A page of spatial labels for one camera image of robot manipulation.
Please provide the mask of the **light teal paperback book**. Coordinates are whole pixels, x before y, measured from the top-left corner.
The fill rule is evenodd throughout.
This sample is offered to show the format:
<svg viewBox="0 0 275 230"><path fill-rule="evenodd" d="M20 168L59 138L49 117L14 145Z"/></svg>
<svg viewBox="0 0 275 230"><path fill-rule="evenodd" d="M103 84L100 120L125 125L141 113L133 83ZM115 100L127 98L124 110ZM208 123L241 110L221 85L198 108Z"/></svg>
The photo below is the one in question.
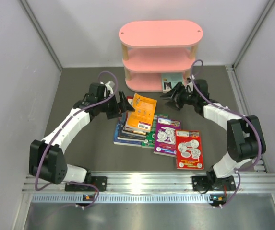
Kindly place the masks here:
<svg viewBox="0 0 275 230"><path fill-rule="evenodd" d="M178 82L183 83L183 74L180 72L168 72L161 74L163 93L167 93L173 87L176 86Z"/></svg>

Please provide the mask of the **orange yellow paperback book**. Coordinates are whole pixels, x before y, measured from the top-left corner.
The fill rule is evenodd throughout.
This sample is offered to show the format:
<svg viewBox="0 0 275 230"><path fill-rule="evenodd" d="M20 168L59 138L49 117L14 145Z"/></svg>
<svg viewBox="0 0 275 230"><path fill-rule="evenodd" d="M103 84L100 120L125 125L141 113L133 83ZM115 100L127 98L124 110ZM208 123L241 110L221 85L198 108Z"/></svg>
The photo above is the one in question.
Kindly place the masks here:
<svg viewBox="0 0 275 230"><path fill-rule="evenodd" d="M150 132L157 100L135 93L131 104L135 111L128 114L125 126L142 132Z"/></svg>

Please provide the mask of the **purple cartoon paperback book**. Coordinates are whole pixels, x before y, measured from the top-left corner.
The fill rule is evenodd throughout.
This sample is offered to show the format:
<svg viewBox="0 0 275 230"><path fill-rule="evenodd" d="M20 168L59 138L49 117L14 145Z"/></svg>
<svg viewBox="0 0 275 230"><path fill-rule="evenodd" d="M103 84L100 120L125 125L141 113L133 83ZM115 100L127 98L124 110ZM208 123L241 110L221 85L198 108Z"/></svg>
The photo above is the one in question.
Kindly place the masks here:
<svg viewBox="0 0 275 230"><path fill-rule="evenodd" d="M181 130L179 120L159 116L156 124L154 154L176 157L176 131Z"/></svg>

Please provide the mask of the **red cartoon paperback book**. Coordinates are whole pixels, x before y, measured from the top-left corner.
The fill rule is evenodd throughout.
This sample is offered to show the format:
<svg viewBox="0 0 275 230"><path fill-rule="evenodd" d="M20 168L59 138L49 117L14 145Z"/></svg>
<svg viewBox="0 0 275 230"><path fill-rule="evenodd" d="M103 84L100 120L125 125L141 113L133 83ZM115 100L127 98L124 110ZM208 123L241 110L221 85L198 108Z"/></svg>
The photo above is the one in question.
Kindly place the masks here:
<svg viewBox="0 0 275 230"><path fill-rule="evenodd" d="M199 131L178 130L176 138L176 168L203 170L203 150Z"/></svg>

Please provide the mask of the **dark red cream book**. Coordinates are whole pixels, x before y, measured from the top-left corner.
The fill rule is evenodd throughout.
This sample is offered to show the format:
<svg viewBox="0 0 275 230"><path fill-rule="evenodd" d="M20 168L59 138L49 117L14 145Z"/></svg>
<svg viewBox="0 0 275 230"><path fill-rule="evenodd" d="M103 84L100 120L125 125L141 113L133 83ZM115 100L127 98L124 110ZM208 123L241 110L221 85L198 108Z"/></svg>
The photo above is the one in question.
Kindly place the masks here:
<svg viewBox="0 0 275 230"><path fill-rule="evenodd" d="M129 99L129 103L135 111L127 113L125 129L146 135L151 130L151 111L146 110L145 106L147 103L144 103L144 99L145 97L138 94Z"/></svg>

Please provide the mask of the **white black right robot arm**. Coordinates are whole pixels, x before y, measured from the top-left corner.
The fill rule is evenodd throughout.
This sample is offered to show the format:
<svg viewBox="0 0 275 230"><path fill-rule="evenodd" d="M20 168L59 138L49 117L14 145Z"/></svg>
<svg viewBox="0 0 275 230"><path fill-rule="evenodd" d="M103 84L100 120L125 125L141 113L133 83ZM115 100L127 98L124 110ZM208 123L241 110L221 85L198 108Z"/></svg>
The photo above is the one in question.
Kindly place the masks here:
<svg viewBox="0 0 275 230"><path fill-rule="evenodd" d="M206 188L219 190L229 186L235 170L251 160L257 163L266 152L259 118L244 116L210 99L206 80L193 80L187 86L179 82L161 98L175 110L181 110L186 104L193 106L196 113L227 132L227 152L206 172Z"/></svg>

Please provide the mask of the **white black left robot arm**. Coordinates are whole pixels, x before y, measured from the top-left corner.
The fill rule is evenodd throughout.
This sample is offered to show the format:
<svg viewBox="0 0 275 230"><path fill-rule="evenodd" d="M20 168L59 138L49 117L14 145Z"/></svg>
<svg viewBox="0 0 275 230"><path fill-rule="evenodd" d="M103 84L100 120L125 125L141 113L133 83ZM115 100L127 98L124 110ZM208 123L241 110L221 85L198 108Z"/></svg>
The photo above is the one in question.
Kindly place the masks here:
<svg viewBox="0 0 275 230"><path fill-rule="evenodd" d="M67 117L42 140L34 140L29 151L29 173L50 184L86 183L90 175L86 168L66 163L64 153L77 134L100 113L107 119L121 118L134 108L120 91L116 99L114 83L91 83L89 92L76 102Z"/></svg>

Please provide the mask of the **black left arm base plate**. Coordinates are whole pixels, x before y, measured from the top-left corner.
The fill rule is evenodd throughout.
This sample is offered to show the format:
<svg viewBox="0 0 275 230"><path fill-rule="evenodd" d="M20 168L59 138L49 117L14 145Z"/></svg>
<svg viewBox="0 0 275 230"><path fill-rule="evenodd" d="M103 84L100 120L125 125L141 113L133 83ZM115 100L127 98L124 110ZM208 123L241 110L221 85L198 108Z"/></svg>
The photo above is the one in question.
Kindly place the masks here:
<svg viewBox="0 0 275 230"><path fill-rule="evenodd" d="M102 192L102 191L106 191L107 180L108 178L106 176L87 176L87 178L84 181L84 184L91 184L97 187L100 192ZM84 185L66 184L65 191L66 192L94 192L95 189Z"/></svg>

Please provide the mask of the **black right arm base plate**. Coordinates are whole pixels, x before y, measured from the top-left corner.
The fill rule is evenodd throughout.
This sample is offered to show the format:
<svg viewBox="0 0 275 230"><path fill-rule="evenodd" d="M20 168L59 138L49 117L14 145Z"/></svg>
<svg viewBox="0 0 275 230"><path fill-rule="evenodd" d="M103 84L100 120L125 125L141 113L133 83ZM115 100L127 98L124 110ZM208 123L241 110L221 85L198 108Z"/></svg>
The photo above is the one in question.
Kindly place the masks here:
<svg viewBox="0 0 275 230"><path fill-rule="evenodd" d="M192 177L193 191L205 194L209 191L235 191L234 177L209 179L207 176Z"/></svg>

